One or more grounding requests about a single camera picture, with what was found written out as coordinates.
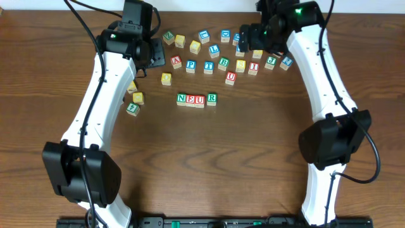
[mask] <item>white wall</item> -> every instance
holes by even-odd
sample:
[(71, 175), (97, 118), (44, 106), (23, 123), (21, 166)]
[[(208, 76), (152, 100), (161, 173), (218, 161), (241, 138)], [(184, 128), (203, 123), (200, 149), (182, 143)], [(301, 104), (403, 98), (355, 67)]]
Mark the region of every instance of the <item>white wall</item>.
[[(78, 0), (105, 10), (121, 11), (124, 0)], [(145, 0), (159, 11), (254, 12), (258, 0)], [(330, 0), (316, 0), (327, 12)], [(0, 0), (5, 10), (67, 10), (63, 0)], [(334, 13), (405, 13), (405, 0), (336, 0)]]

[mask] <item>toy block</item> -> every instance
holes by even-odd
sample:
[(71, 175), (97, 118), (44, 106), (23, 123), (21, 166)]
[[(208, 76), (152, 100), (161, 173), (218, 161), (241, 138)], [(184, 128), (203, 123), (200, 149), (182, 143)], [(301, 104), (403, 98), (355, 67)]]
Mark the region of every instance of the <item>toy block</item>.
[(229, 42), (229, 41), (230, 41), (230, 30), (222, 30), (221, 42)]
[(167, 31), (165, 34), (163, 34), (163, 40), (168, 44), (173, 44), (175, 42), (175, 36), (172, 32)]
[(257, 75), (258, 71), (259, 71), (259, 63), (249, 64), (249, 71), (247, 72), (249, 75)]
[(184, 35), (176, 35), (175, 45), (178, 48), (184, 48), (185, 44), (185, 36)]
[(254, 50), (252, 58), (260, 59), (262, 54), (263, 54), (263, 50)]
[(171, 86), (171, 73), (162, 73), (162, 85)]
[(141, 92), (136, 92), (132, 95), (132, 101), (135, 104), (143, 105), (145, 103), (144, 94)]
[(218, 97), (218, 95), (216, 95), (214, 93), (209, 93), (208, 97), (207, 97), (207, 105), (208, 106), (216, 106), (217, 97)]
[(235, 35), (234, 35), (234, 41), (232, 42), (232, 44), (233, 44), (234, 46), (238, 45), (239, 39), (240, 39), (239, 34), (235, 34)]
[(201, 50), (201, 44), (197, 41), (192, 41), (190, 44), (190, 52), (194, 54), (198, 54)]
[(137, 104), (130, 103), (127, 108), (127, 113), (136, 117), (139, 113), (139, 110), (140, 108)]
[(196, 97), (193, 95), (186, 95), (185, 97), (185, 105), (188, 107), (195, 107), (196, 104), (194, 104), (196, 102)]
[(281, 61), (280, 67), (281, 67), (283, 70), (288, 70), (288, 69), (291, 67), (292, 62), (293, 62), (292, 59), (290, 59), (290, 58), (288, 58), (288, 57), (285, 57), (284, 60)]
[(131, 81), (131, 83), (128, 86), (127, 91), (129, 94), (138, 91), (137, 86), (135, 85), (135, 82)]
[(211, 56), (211, 58), (216, 58), (219, 57), (220, 55), (220, 47), (218, 47), (218, 45), (212, 45), (209, 47), (209, 55)]
[(185, 71), (187, 73), (195, 73), (196, 72), (197, 62), (193, 60), (187, 60), (187, 64), (185, 65)]
[(205, 61), (204, 64), (204, 73), (206, 74), (213, 74), (214, 72), (214, 62)]
[(277, 53), (273, 53), (274, 56), (276, 56), (277, 58), (280, 58), (281, 56), (284, 55), (283, 52), (277, 52)]
[(182, 67), (182, 59), (179, 56), (173, 56), (170, 60), (174, 69)]
[(239, 45), (236, 45), (236, 53), (235, 53), (235, 56), (239, 56), (239, 57), (245, 56), (245, 53), (240, 51)]
[(177, 105), (179, 106), (185, 106), (185, 97), (186, 94), (177, 94)]
[(194, 102), (196, 108), (204, 108), (205, 105), (205, 97), (204, 96), (196, 96), (196, 101)]
[(236, 72), (245, 72), (246, 61), (245, 60), (236, 60)]
[(201, 44), (209, 42), (209, 33), (207, 30), (203, 30), (198, 33), (198, 39), (200, 39)]
[(271, 56), (267, 57), (265, 68), (273, 70), (274, 66), (276, 65), (276, 62), (277, 62), (276, 58), (273, 58)]
[(236, 80), (236, 73), (228, 72), (227, 79), (225, 79), (225, 83), (233, 86), (235, 84), (235, 80)]
[(227, 71), (228, 65), (229, 65), (229, 59), (227, 59), (225, 57), (221, 57), (220, 62), (218, 64), (218, 69)]

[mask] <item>green led light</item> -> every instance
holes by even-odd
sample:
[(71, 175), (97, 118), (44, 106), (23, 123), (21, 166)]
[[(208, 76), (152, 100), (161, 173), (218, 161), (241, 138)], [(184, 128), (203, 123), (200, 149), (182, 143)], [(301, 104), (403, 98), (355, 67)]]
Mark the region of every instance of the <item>green led light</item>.
[(299, 15), (301, 14), (301, 11), (302, 11), (302, 8), (296, 9), (296, 13)]

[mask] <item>wooden block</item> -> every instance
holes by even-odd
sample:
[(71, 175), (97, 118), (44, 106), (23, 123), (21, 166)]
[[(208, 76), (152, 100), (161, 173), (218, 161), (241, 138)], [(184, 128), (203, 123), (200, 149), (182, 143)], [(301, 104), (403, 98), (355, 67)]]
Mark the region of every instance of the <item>wooden block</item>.
[(245, 60), (236, 60), (236, 72), (245, 72), (246, 61)]
[(274, 66), (276, 65), (276, 62), (277, 62), (276, 58), (273, 58), (271, 56), (267, 57), (265, 68), (273, 70)]
[(209, 93), (207, 96), (207, 105), (208, 106), (216, 106), (216, 100), (218, 95), (214, 93)]
[(131, 83), (130, 83), (129, 86), (128, 86), (127, 91), (128, 91), (129, 94), (138, 91), (138, 88), (137, 88), (137, 86), (135, 85), (135, 82), (131, 81)]
[(144, 94), (141, 92), (136, 92), (132, 95), (132, 101), (135, 104), (143, 105), (145, 103)]
[(277, 53), (273, 53), (274, 56), (276, 56), (277, 58), (280, 58), (281, 56), (284, 55), (283, 52), (277, 52)]
[(213, 74), (214, 72), (214, 62), (205, 61), (204, 64), (204, 73), (206, 74)]
[(194, 60), (187, 60), (187, 64), (185, 65), (185, 71), (187, 73), (195, 73), (196, 72), (197, 62)]
[(205, 106), (205, 97), (204, 96), (196, 96), (196, 101), (194, 102), (196, 108), (204, 108)]
[(225, 79), (225, 83), (233, 86), (235, 84), (235, 80), (236, 80), (236, 73), (228, 72), (227, 79)]
[(263, 50), (254, 50), (253, 51), (253, 57), (252, 58), (261, 58), (261, 55), (263, 54)]
[(185, 97), (186, 94), (177, 94), (177, 105), (179, 106), (185, 106)]
[(170, 60), (174, 69), (182, 67), (182, 59), (179, 56), (173, 56)]
[(218, 47), (218, 45), (212, 45), (209, 47), (209, 55), (211, 56), (211, 58), (216, 58), (219, 57), (220, 55), (220, 47)]
[(285, 57), (284, 60), (281, 61), (280, 67), (281, 67), (283, 70), (288, 70), (288, 69), (291, 67), (292, 62), (293, 62), (292, 59), (290, 59), (290, 58), (288, 58), (288, 57)]
[(201, 44), (197, 41), (192, 41), (190, 44), (190, 52), (194, 54), (198, 54), (201, 50)]
[(234, 35), (234, 41), (232, 42), (232, 44), (233, 44), (234, 46), (238, 45), (239, 39), (240, 39), (240, 35), (239, 35), (238, 33), (235, 33), (235, 35)]
[(218, 64), (218, 69), (227, 71), (228, 65), (229, 65), (229, 59), (227, 59), (225, 57), (221, 57), (220, 62)]
[(175, 45), (178, 48), (184, 48), (185, 44), (185, 36), (184, 35), (176, 35)]
[(162, 73), (162, 85), (171, 86), (171, 73)]
[(188, 107), (195, 107), (196, 104), (196, 97), (193, 95), (186, 95), (185, 97), (185, 105)]
[(230, 41), (230, 30), (222, 30), (221, 42), (229, 42), (229, 41)]
[(236, 53), (235, 56), (243, 57), (245, 56), (245, 53), (241, 52), (239, 49), (239, 45), (236, 45)]
[(203, 30), (198, 33), (198, 39), (200, 39), (201, 44), (209, 42), (209, 33), (207, 30)]
[(170, 32), (167, 31), (165, 34), (163, 34), (163, 40), (168, 44), (173, 44), (173, 42), (175, 42), (175, 35)]
[(127, 113), (136, 117), (139, 113), (139, 110), (140, 110), (140, 108), (137, 104), (130, 103), (127, 108)]
[(259, 71), (259, 63), (250, 63), (249, 71), (247, 72), (250, 75), (257, 75)]

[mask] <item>wood grain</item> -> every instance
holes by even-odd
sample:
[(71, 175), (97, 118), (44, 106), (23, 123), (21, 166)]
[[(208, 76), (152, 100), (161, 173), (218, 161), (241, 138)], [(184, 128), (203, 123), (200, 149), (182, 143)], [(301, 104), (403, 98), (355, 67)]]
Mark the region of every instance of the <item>wood grain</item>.
[[(80, 12), (94, 34), (113, 16)], [(235, 47), (220, 43), (220, 30), (256, 23), (257, 13), (162, 12), (167, 30), (186, 36), (185, 49), (167, 46), (166, 66), (137, 80), (146, 104), (137, 117), (121, 111), (112, 157), (123, 172), (120, 194), (145, 212), (167, 216), (267, 216), (296, 213), (306, 191), (307, 168), (298, 134), (311, 125), (311, 108), (296, 64), (277, 65), (257, 76), (203, 74), (208, 46), (235, 68)], [(342, 180), (337, 215), (370, 216), (375, 227), (404, 227), (405, 217), (405, 16), (333, 15), (328, 37), (347, 90), (373, 117), (370, 132), (380, 150), (382, 172), (369, 185)], [(197, 32), (211, 42), (189, 52)], [(170, 57), (197, 61), (196, 74), (173, 70)], [(46, 141), (58, 142), (73, 120), (88, 86), (94, 47), (67, 11), (5, 11), (0, 17), (0, 227), (54, 227), (60, 217), (84, 211), (53, 193), (42, 163)], [(252, 53), (244, 59), (250, 62)], [(160, 82), (173, 74), (172, 86)], [(218, 106), (178, 107), (175, 95), (218, 93)], [(126, 95), (127, 104), (130, 96)], [(347, 173), (367, 178), (374, 158), (364, 142)]]

